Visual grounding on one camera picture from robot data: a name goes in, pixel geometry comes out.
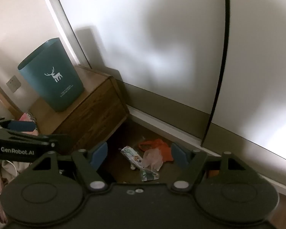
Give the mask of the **teal deer trash bin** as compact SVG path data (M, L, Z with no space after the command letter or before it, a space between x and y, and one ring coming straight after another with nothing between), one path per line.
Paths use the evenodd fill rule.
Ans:
M18 65L18 71L56 112L66 110L84 92L59 38L36 48Z

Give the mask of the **pink patterned cloth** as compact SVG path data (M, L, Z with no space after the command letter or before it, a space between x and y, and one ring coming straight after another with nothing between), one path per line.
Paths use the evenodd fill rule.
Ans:
M38 127L36 125L36 118L31 113L27 112L27 113L22 114L19 121L20 122L33 122L35 124L34 130L32 126L29 126L29 131L22 131L22 133L35 135L35 136L39 135Z

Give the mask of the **white cloth pile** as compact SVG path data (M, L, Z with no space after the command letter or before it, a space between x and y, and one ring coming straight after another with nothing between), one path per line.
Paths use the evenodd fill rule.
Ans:
M29 166L30 163L26 162L3 160L1 163L1 176L7 181L7 183L9 183Z

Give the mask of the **white printed snack wrapper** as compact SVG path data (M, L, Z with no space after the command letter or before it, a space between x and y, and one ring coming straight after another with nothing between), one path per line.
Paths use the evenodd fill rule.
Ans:
M133 148L126 146L122 148L121 153L129 160L129 162L140 171L140 179L143 182L158 180L160 175L157 171L151 170L143 166L143 159Z

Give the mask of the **orange plastic bag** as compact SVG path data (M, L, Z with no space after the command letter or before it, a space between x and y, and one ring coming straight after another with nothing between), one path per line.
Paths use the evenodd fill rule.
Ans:
M171 154L171 148L162 139L154 139L149 141L144 141L139 143L139 149L143 152L152 149L158 149L161 152L163 162L173 162L173 157Z

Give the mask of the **wooden nightstand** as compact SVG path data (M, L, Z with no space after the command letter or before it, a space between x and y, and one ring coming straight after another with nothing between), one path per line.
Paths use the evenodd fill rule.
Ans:
M84 92L63 112L55 112L42 98L30 107L40 134L65 134L65 154L91 149L106 141L128 118L129 110L114 77L75 66Z

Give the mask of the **white wall socket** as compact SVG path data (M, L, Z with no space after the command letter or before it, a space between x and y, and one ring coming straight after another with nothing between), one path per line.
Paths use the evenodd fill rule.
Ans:
M22 84L16 76L12 76L7 81L6 85L12 93L15 93L21 87Z

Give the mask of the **translucent pink plastic bag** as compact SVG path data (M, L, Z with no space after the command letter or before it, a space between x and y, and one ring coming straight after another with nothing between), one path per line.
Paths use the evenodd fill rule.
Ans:
M149 149L144 153L142 166L150 170L159 171L163 165L163 157L158 148Z

